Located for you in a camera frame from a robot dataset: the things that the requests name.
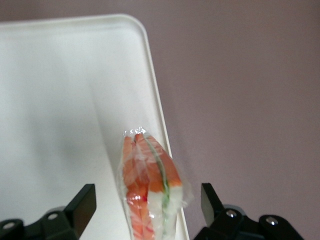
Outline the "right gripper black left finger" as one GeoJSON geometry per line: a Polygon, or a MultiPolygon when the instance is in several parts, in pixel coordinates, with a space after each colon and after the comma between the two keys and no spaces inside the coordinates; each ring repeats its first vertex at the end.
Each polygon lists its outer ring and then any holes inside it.
{"type": "Polygon", "coordinates": [[[85,184],[65,207],[52,209],[24,228],[25,240],[78,240],[97,208],[96,187],[85,184]]]}

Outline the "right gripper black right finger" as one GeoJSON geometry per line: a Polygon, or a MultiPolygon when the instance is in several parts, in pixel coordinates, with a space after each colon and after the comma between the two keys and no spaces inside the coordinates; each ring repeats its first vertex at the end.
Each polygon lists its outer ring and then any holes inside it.
{"type": "Polygon", "coordinates": [[[257,222],[239,210],[225,207],[210,183],[201,184],[201,210],[206,226],[196,240],[261,240],[257,222]]]}

